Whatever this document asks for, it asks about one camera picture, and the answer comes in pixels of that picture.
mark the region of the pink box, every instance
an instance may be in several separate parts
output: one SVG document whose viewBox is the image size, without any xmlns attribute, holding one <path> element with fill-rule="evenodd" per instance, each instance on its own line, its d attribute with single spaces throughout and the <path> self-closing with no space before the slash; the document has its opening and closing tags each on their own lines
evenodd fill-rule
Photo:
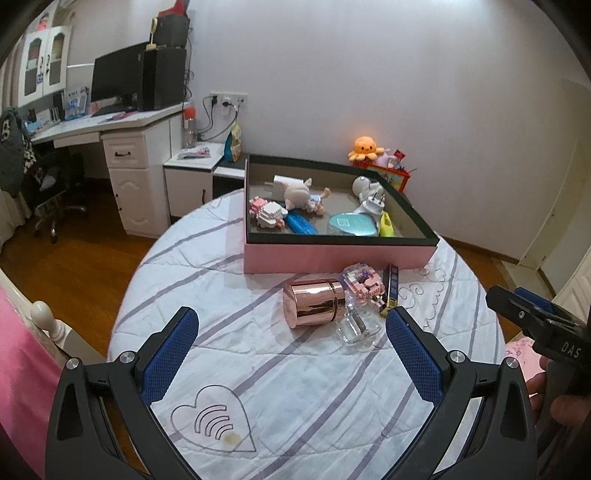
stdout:
<svg viewBox="0 0 591 480">
<path fill-rule="evenodd" d="M 272 187 L 269 184 L 275 175 L 311 178 L 313 193 L 322 192 L 324 187 L 331 189 L 330 197 L 324 201 L 328 213 L 322 218 L 309 216 L 320 233 L 327 231 L 331 214 L 352 212 L 359 206 L 351 190 L 355 178 L 364 176 L 378 181 L 384 187 L 385 210 L 399 236 L 295 235 L 279 229 L 259 228 L 248 213 L 248 200 L 255 196 L 270 199 Z M 378 173 L 349 165 L 251 155 L 245 170 L 244 212 L 244 272 L 247 274 L 336 273 L 357 262 L 367 263 L 376 270 L 388 264 L 400 269 L 423 268 L 439 241 L 409 202 Z"/>
</svg>

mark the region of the rose gold canister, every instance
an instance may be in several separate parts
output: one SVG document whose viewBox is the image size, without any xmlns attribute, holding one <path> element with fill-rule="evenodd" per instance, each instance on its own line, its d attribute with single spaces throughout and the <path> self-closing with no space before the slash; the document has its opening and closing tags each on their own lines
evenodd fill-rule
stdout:
<svg viewBox="0 0 591 480">
<path fill-rule="evenodd" d="M 286 283 L 283 312 L 290 328 L 340 320 L 346 313 L 345 292 L 335 278 Z"/>
</svg>

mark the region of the white wall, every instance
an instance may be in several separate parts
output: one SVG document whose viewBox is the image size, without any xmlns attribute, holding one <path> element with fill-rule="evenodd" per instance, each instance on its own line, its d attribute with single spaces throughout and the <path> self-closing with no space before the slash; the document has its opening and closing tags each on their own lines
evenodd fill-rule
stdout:
<svg viewBox="0 0 591 480">
<path fill-rule="evenodd" d="M 79 0 L 69 64 L 146 39 L 170 4 Z M 345 163 L 371 135 L 418 168 L 408 196 L 441 234 L 515 258 L 534 239 L 577 137 L 560 82 L 589 81 L 530 0 L 200 0 L 189 15 L 194 97 L 249 94 L 246 151 Z"/>
<path fill-rule="evenodd" d="M 170 5 L 170 0 L 77 0 L 67 23 L 73 27 L 68 65 L 93 63 L 106 53 L 148 41 L 152 17 Z M 92 66 L 68 69 L 68 88 L 91 83 Z"/>
</svg>

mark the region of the power outlet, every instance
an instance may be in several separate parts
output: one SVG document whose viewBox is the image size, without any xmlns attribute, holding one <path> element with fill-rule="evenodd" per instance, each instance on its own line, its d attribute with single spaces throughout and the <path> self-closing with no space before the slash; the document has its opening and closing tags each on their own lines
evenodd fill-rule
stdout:
<svg viewBox="0 0 591 480">
<path fill-rule="evenodd" d="M 232 105 L 240 106 L 240 109 L 246 107 L 246 101 L 248 100 L 247 93 L 239 92 L 212 92 L 211 95 L 217 95 L 218 104 L 221 105 L 222 99 L 228 97 L 232 102 Z"/>
</svg>

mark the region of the desk drawer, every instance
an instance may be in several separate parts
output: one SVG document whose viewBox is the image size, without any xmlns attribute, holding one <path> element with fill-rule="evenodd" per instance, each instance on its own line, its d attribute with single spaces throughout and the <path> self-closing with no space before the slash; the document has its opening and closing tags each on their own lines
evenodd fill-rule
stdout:
<svg viewBox="0 0 591 480">
<path fill-rule="evenodd" d="M 109 168 L 148 168 L 148 154 L 143 135 L 103 140 Z"/>
</svg>

